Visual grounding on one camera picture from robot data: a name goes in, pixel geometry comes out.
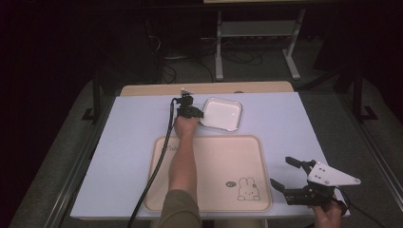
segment white tabletop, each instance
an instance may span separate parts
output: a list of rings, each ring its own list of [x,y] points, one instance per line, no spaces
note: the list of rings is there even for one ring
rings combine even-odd
[[[269,178],[286,188],[307,184],[306,174],[285,162],[327,163],[314,129],[296,92],[192,95],[193,106],[203,108],[208,98],[242,104],[239,129],[226,132],[200,126],[197,135],[254,135],[261,142]],[[146,185],[155,141],[166,134],[169,104],[178,96],[118,97],[93,156],[71,216],[80,219],[127,219]],[[201,213],[202,218],[277,218],[311,216],[306,206],[290,206],[273,189],[272,207],[262,213]],[[154,219],[161,213],[143,206],[138,217]]]

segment person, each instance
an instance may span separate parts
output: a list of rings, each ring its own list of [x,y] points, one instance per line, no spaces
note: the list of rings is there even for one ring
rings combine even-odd
[[[198,206],[197,167],[193,151],[193,138],[198,123],[199,118],[177,117],[176,119],[175,132],[180,142],[169,166],[168,192],[163,202],[161,218],[156,226],[158,228],[202,227]],[[316,216],[316,228],[341,227],[342,210],[337,203],[332,201],[326,208],[320,206],[311,208]],[[246,223],[260,224],[254,219]]]

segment hand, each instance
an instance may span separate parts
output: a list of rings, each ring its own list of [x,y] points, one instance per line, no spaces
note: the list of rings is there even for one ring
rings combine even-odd
[[[182,139],[184,136],[193,137],[196,128],[198,128],[199,118],[190,118],[187,119],[185,117],[177,117],[175,122],[175,132],[178,138]]]
[[[325,208],[320,206],[312,206],[315,213],[316,228],[340,228],[341,227],[341,207],[331,201]]]

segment printed bunny illustration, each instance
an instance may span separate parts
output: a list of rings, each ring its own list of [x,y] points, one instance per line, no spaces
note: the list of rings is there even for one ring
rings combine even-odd
[[[259,189],[253,178],[240,179],[240,195],[238,196],[238,200],[260,200]]]

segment tray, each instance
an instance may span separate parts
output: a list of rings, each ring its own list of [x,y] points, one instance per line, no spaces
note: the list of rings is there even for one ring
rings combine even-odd
[[[209,98],[205,102],[201,124],[227,131],[235,131],[240,124],[242,105],[239,102]]]
[[[155,142],[149,176],[163,148]],[[163,164],[144,200],[150,211],[161,211],[168,189],[168,168],[179,139],[171,137]],[[255,136],[200,136],[194,139],[201,212],[263,212],[272,205],[259,139]]]

